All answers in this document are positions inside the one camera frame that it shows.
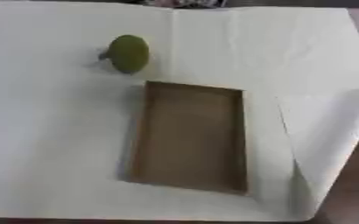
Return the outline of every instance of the white paper sheet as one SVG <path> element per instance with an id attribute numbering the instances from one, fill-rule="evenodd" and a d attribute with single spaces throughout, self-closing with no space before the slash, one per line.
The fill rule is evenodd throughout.
<path id="1" fill-rule="evenodd" d="M 134 78 L 96 59 L 125 33 L 142 36 L 151 48 L 151 63 Z M 119 178 L 145 79 L 246 90 L 247 196 Z M 304 111 L 292 109 L 302 105 L 301 95 L 344 95 L 355 88 L 359 35 L 345 10 L 0 3 L 0 217 L 307 219 L 359 130 L 347 126 L 356 134 L 342 143 L 342 152 L 336 145 L 329 154 L 337 159 L 315 167 L 306 159 L 324 158 L 322 145 L 301 139 L 311 121 L 335 110 L 306 113 L 309 122 L 302 122 Z M 358 99 L 348 107 L 359 109 Z M 310 101 L 309 107 L 321 103 Z"/>

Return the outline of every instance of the brown cardboard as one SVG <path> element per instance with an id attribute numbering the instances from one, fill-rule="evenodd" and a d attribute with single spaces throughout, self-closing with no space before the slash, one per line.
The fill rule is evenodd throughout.
<path id="1" fill-rule="evenodd" d="M 130 179 L 246 191 L 242 91 L 147 82 Z"/>

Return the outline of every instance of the green fruit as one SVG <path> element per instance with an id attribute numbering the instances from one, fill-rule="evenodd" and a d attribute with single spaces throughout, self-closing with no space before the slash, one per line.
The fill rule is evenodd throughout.
<path id="1" fill-rule="evenodd" d="M 145 67 L 150 58 L 147 43 L 132 35 L 123 35 L 111 42 L 109 50 L 100 59 L 110 59 L 113 66 L 125 74 L 133 74 Z"/>

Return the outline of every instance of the fruit stem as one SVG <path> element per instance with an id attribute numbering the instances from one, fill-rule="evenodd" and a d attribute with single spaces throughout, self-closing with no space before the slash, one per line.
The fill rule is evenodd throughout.
<path id="1" fill-rule="evenodd" d="M 105 59 L 107 59 L 108 57 L 109 57 L 109 52 L 108 52 L 108 51 L 105 51 L 105 52 L 102 52 L 102 53 L 99 54 L 98 59 L 99 59 L 99 60 L 105 60 Z"/>

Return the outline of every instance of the dark object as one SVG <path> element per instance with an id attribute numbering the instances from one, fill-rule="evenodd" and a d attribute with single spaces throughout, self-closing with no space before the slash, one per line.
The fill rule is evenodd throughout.
<path id="1" fill-rule="evenodd" d="M 244 193 L 242 91 L 147 82 L 130 180 Z"/>

